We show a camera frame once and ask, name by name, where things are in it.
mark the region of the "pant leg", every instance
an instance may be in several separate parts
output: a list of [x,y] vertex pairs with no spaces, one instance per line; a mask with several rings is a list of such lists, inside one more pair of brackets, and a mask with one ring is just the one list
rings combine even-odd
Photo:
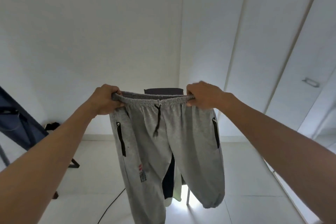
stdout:
[[127,106],[115,110],[110,118],[135,224],[165,223],[162,180],[172,153],[164,125],[158,131],[161,137],[153,140],[157,109]]
[[217,207],[224,198],[225,178],[214,111],[178,104],[165,105],[162,113],[176,165],[188,187],[204,208]]

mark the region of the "hand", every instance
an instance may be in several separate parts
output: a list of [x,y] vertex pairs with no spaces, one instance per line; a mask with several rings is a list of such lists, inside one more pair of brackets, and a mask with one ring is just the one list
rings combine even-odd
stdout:
[[84,105],[88,106],[95,116],[110,114],[114,112],[116,108],[124,106],[124,103],[112,100],[111,95],[115,92],[121,95],[121,91],[117,86],[104,84],[96,88]]
[[187,85],[187,94],[193,94],[195,99],[187,102],[187,106],[197,106],[201,109],[218,108],[223,91],[214,85],[206,82],[198,82]]

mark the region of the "forearm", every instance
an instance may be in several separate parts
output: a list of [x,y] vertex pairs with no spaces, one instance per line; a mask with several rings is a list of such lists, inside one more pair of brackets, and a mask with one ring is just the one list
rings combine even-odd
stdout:
[[327,223],[336,221],[336,155],[315,141],[223,93],[218,109]]
[[0,173],[0,219],[37,223],[94,117],[83,104],[52,134]]

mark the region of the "logo patch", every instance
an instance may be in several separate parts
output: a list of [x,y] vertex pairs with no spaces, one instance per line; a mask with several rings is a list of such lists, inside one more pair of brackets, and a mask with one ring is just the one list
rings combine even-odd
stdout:
[[139,176],[141,182],[145,182],[147,180],[145,171],[142,169],[142,164],[139,165]]

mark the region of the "black drawstring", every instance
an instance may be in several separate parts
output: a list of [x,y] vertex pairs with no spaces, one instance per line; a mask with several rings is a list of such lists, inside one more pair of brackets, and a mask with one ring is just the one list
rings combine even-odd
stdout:
[[159,129],[160,120],[161,120],[161,105],[160,106],[154,105],[154,106],[159,110],[159,112],[157,113],[157,125],[156,125],[154,133],[153,133],[153,137],[157,137],[158,134],[159,134],[158,129]]

